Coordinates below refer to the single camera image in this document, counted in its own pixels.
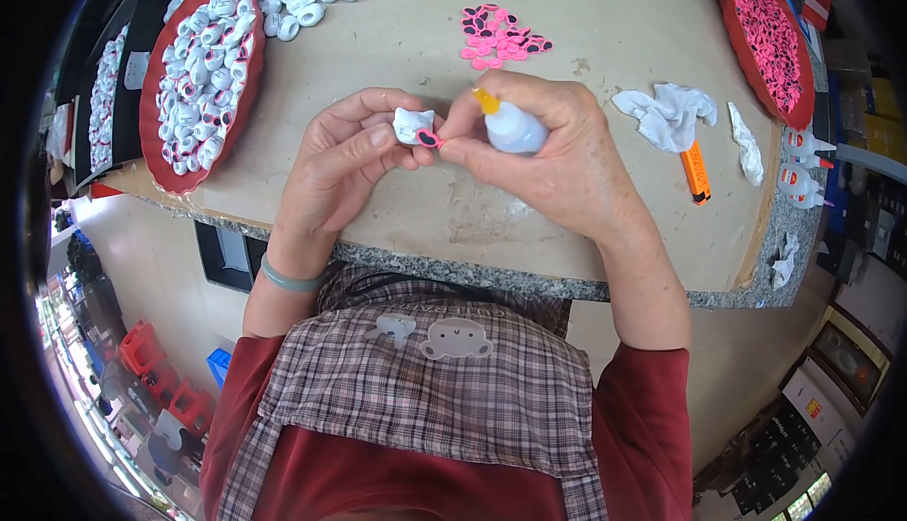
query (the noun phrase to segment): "red oval tray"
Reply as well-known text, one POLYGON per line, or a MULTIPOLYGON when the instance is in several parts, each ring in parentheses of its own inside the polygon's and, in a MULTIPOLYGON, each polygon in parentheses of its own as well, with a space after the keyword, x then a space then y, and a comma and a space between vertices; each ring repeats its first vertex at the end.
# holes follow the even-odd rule
POLYGON ((770 114, 788 126, 797 131, 803 131, 809 127, 809 122, 813 119, 813 106, 815 105, 815 87, 813 85, 813 65, 809 59, 809 50, 806 48, 806 37, 800 30, 800 24, 791 12, 786 0, 775 0, 778 7, 787 16, 791 27, 797 34, 796 57, 800 62, 800 84, 803 86, 803 94, 797 100, 796 106, 789 112, 783 112, 777 107, 772 95, 765 86, 765 80, 759 74, 759 66, 755 62, 755 57, 749 49, 749 43, 746 42, 743 25, 736 16, 736 4, 734 0, 721 0, 721 12, 724 17, 725 28, 731 40, 731 47, 734 49, 737 61, 743 69, 746 81, 749 82, 755 91, 755 96, 759 98, 762 105, 770 114))
POLYGON ((148 70, 145 72, 145 79, 142 82, 142 99, 139 102, 139 137, 142 139, 142 154, 145 156, 145 163, 148 164, 148 170, 152 172, 154 182, 160 185, 168 193, 176 195, 185 195, 192 192, 201 181, 208 178, 211 171, 217 164, 223 161, 224 157, 231 151, 233 142, 242 133, 246 126, 249 116, 249 109, 255 101, 258 93, 258 77, 261 75, 261 68, 264 65, 265 51, 265 30, 264 17, 261 9, 258 7, 258 1, 252 0, 255 5, 255 23, 252 26, 252 35, 255 42, 252 47, 252 54, 248 58, 248 70, 246 87, 242 91, 240 101, 237 103, 236 117, 233 121, 233 127, 227 132, 224 138, 224 148, 214 164, 211 165, 211 171, 199 169, 196 173, 187 173, 179 176, 173 172, 173 166, 167 164, 161 156, 163 141, 158 137, 158 128, 161 122, 158 121, 159 110, 154 103, 154 96, 158 92, 158 84, 161 82, 161 76, 164 75, 164 64, 161 62, 161 56, 167 45, 176 39, 176 27, 185 17, 195 12, 199 5, 208 3, 209 0, 183 0, 182 4, 173 13, 170 21, 164 25, 158 40, 154 44, 154 50, 148 58, 148 70))

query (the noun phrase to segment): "orange nozzle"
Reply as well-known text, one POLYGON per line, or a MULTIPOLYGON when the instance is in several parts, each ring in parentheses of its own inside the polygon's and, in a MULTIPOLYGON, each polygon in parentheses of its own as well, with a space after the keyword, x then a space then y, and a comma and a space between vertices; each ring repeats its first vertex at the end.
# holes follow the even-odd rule
POLYGON ((497 114, 498 109, 501 108, 501 100, 492 96, 480 87, 472 89, 472 96, 482 104, 482 114, 486 116, 497 114))

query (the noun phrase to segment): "glue bottle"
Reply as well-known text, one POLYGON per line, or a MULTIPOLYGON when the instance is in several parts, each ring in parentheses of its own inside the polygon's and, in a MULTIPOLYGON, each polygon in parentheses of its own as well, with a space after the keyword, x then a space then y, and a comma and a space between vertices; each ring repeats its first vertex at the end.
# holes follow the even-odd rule
POLYGON ((831 161, 826 161, 822 157, 816 156, 814 154, 801 154, 800 156, 791 156, 791 161, 799 164, 804 169, 812 169, 817 166, 824 167, 826 169, 833 169, 834 164, 831 161))
POLYGON ((795 207, 801 209, 812 208, 813 206, 834 206, 833 203, 828 202, 825 198, 819 193, 806 193, 805 195, 788 195, 785 194, 785 199, 788 203, 795 207))
POLYGON ((472 89, 482 104, 488 141, 505 153, 536 154, 548 139, 548 129, 532 114, 502 102, 482 88, 472 89))
POLYGON ((782 142, 784 143, 785 151, 793 155, 813 154, 816 151, 834 151, 837 149, 836 146, 827 141, 816 139, 808 131, 794 131, 790 128, 785 129, 782 142))
POLYGON ((778 171, 778 188, 785 195, 806 195, 821 190, 819 186, 798 164, 782 163, 778 171))

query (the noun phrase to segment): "red sweater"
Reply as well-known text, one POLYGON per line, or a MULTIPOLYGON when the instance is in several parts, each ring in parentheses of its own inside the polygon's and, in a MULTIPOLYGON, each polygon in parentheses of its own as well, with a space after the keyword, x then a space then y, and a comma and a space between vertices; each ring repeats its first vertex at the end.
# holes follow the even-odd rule
MULTIPOLYGON (((208 519, 216 517, 282 341, 242 338, 233 352, 201 469, 208 519)), ((675 521, 692 515, 688 363, 686 350, 621 345, 601 374, 592 403, 592 445, 611 521, 675 521)), ((380 506, 424 509, 450 521, 565 518, 561 485, 545 474, 285 427, 255 519, 316 521, 380 506)))

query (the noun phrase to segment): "woman's right hand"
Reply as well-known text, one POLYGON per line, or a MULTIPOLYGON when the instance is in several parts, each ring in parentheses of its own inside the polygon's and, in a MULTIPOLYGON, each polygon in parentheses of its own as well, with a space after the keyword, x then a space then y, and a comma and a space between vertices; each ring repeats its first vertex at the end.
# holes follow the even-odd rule
POLYGON ((454 101, 438 131, 445 140, 442 159, 599 243, 626 216, 645 209, 611 139, 608 120, 584 85, 504 70, 486 72, 476 85, 536 116, 550 129, 548 141, 532 157, 485 143, 480 139, 482 110, 468 90, 454 101))

